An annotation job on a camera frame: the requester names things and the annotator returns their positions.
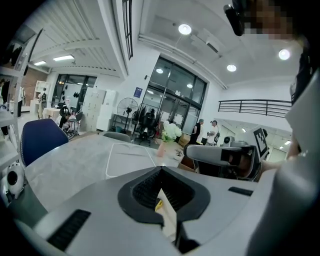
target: flower vase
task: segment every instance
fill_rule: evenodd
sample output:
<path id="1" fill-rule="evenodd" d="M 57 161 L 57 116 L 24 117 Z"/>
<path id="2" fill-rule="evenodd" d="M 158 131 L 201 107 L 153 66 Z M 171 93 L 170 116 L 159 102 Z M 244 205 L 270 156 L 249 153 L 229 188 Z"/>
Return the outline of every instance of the flower vase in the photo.
<path id="1" fill-rule="evenodd" d="M 160 144 L 160 146 L 158 148 L 158 151 L 156 153 L 156 156 L 162 158 L 164 156 L 164 154 L 165 154 L 165 148 L 166 148 L 166 142 L 164 142 L 162 140 L 161 144 Z"/>

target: ceiling light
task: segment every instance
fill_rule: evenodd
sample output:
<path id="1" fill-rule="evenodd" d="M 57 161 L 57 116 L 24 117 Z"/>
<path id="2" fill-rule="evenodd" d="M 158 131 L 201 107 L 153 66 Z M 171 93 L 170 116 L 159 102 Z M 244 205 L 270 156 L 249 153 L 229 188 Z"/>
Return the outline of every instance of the ceiling light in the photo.
<path id="1" fill-rule="evenodd" d="M 235 72 L 237 70 L 237 67 L 233 64 L 230 64 L 226 66 L 226 69 L 229 70 L 230 72 Z"/>
<path id="2" fill-rule="evenodd" d="M 191 27 L 187 24 L 181 24 L 178 29 L 183 35 L 189 35 L 191 33 Z"/>
<path id="3" fill-rule="evenodd" d="M 71 60 L 71 59 L 74 59 L 74 57 L 72 57 L 71 55 L 53 58 L 53 60 L 56 62 L 63 61 L 63 60 Z"/>
<path id="4" fill-rule="evenodd" d="M 34 63 L 34 65 L 36 65 L 36 66 L 40 66 L 40 65 L 43 65 L 43 64 L 46 64 L 46 62 L 45 61 L 40 61 L 40 62 Z"/>
<path id="5" fill-rule="evenodd" d="M 289 59 L 290 52 L 287 49 L 282 49 L 281 51 L 279 51 L 279 58 L 284 61 Z"/>

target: metal railing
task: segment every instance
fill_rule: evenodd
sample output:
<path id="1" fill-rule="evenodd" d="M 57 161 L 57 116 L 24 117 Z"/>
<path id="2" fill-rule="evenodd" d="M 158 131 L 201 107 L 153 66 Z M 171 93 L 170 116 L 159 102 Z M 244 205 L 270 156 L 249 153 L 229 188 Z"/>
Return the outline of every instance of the metal railing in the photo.
<path id="1" fill-rule="evenodd" d="M 273 99 L 234 99 L 220 100 L 218 112 L 238 112 L 273 116 L 278 118 L 286 117 L 291 109 L 291 101 Z"/>

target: standing fan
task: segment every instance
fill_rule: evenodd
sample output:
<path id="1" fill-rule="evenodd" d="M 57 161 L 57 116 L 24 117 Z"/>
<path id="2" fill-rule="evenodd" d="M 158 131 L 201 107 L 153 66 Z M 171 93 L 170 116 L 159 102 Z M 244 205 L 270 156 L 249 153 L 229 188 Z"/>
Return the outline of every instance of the standing fan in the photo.
<path id="1" fill-rule="evenodd" d="M 132 117 L 132 114 L 138 110 L 138 103 L 133 98 L 122 99 L 117 107 L 118 116 L 125 117 L 124 131 L 126 131 L 128 118 Z"/>

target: poster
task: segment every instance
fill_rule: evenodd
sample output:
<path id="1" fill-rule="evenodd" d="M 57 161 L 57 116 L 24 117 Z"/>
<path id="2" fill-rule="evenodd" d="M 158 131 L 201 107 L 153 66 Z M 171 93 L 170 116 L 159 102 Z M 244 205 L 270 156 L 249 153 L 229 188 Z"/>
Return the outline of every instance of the poster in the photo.
<path id="1" fill-rule="evenodd" d="M 142 93 L 142 88 L 136 87 L 136 88 L 135 88 L 135 91 L 134 91 L 133 97 L 140 98 L 141 93 Z"/>

